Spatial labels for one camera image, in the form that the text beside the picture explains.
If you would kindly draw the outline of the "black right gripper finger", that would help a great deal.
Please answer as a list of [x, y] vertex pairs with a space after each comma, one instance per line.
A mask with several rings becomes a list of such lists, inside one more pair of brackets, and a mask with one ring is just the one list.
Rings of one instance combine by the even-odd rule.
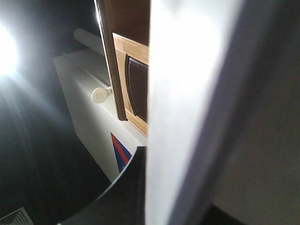
[[144, 225], [147, 147], [139, 146], [116, 180], [59, 225]]

